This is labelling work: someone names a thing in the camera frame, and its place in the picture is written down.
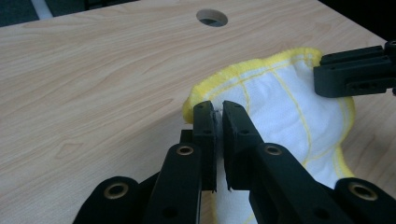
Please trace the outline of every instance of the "black plastic part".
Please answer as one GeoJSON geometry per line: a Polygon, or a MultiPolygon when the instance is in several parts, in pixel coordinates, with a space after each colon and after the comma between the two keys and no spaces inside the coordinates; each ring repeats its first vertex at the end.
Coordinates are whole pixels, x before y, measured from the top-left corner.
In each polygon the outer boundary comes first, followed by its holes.
{"type": "Polygon", "coordinates": [[[145,181],[139,184],[137,201],[133,205],[133,210],[128,212],[130,216],[133,216],[131,218],[132,222],[129,223],[142,222],[143,215],[146,213],[146,208],[149,204],[149,198],[154,189],[155,183],[157,182],[159,174],[160,173],[152,175],[151,177],[147,178],[145,181]]]}
{"type": "Polygon", "coordinates": [[[344,178],[335,185],[338,204],[355,223],[396,222],[396,201],[376,185],[358,178],[344,178]]]}
{"type": "Polygon", "coordinates": [[[163,162],[142,223],[199,223],[201,149],[172,146],[163,162]]]}
{"type": "MultiPolygon", "coordinates": [[[[353,223],[284,147],[261,144],[251,158],[262,190],[267,192],[266,197],[269,195],[279,213],[277,223],[353,223]]],[[[255,209],[254,213],[263,217],[262,211],[255,209]]]]}
{"type": "Polygon", "coordinates": [[[381,56],[384,56],[384,50],[381,46],[375,46],[365,49],[353,49],[344,52],[324,55],[320,60],[320,65],[323,66],[327,64],[351,62],[381,56]]]}
{"type": "Polygon", "coordinates": [[[181,130],[179,143],[192,143],[192,130],[181,130]]]}
{"type": "Polygon", "coordinates": [[[210,101],[193,108],[192,142],[202,150],[202,190],[216,190],[216,114],[210,101]]]}
{"type": "Polygon", "coordinates": [[[109,178],[99,184],[81,206],[74,224],[138,223],[141,214],[134,209],[137,202],[138,185],[136,181],[123,176],[109,178]],[[125,189],[125,186],[127,189],[123,196],[114,199],[106,197],[106,189],[107,195],[109,193],[110,196],[114,196],[120,194],[120,190],[125,189]]]}
{"type": "Polygon", "coordinates": [[[315,93],[343,97],[384,93],[396,87],[395,41],[381,46],[324,55],[314,67],[315,93]]]}
{"type": "Polygon", "coordinates": [[[276,210],[276,206],[257,175],[252,178],[252,186],[248,199],[257,223],[279,223],[277,222],[279,220],[279,213],[276,210]]]}
{"type": "Polygon", "coordinates": [[[262,138],[245,108],[234,102],[224,101],[222,125],[228,188],[250,189],[252,171],[248,155],[262,143],[262,138]]]}

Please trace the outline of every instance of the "circular hole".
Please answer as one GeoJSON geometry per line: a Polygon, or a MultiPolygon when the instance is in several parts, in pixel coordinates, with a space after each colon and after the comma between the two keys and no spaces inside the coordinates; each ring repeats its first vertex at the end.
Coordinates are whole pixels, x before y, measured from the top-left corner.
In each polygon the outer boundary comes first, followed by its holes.
{"type": "Polygon", "coordinates": [[[190,155],[192,152],[194,151],[194,149],[192,147],[180,147],[176,150],[178,155],[181,156],[188,156],[190,155]]]}
{"type": "Polygon", "coordinates": [[[317,216],[318,218],[321,219],[329,219],[330,218],[330,214],[326,211],[326,209],[317,207],[314,209],[314,214],[315,216],[317,216]]]}
{"type": "Polygon", "coordinates": [[[202,9],[197,12],[197,19],[201,23],[213,26],[221,27],[227,24],[228,18],[224,13],[214,9],[202,9]]]}
{"type": "Polygon", "coordinates": [[[177,217],[177,210],[174,207],[166,207],[163,209],[163,216],[166,218],[177,217]]]}
{"type": "Polygon", "coordinates": [[[376,193],[362,184],[359,183],[349,183],[349,191],[358,196],[359,198],[366,201],[375,201],[378,199],[376,193]]]}
{"type": "Polygon", "coordinates": [[[105,197],[113,200],[124,196],[128,192],[128,185],[122,182],[114,183],[105,189],[105,197]]]}
{"type": "Polygon", "coordinates": [[[241,134],[248,134],[249,131],[244,129],[244,130],[241,130],[240,133],[241,133],[241,134]]]}
{"type": "Polygon", "coordinates": [[[268,154],[273,155],[273,156],[278,156],[278,155],[282,154],[282,151],[277,147],[266,147],[265,151],[268,154]]]}

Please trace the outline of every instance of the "wood grain surface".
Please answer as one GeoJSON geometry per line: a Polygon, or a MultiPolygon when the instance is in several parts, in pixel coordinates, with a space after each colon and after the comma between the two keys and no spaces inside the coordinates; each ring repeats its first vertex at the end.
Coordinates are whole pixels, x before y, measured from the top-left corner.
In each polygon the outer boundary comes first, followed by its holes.
{"type": "MultiPolygon", "coordinates": [[[[71,223],[103,180],[158,172],[192,85],[222,67],[384,43],[315,0],[146,0],[1,28],[0,222],[71,223]],[[228,24],[201,24],[203,8],[228,24]]],[[[356,102],[347,163],[396,197],[395,99],[356,102]]]]}

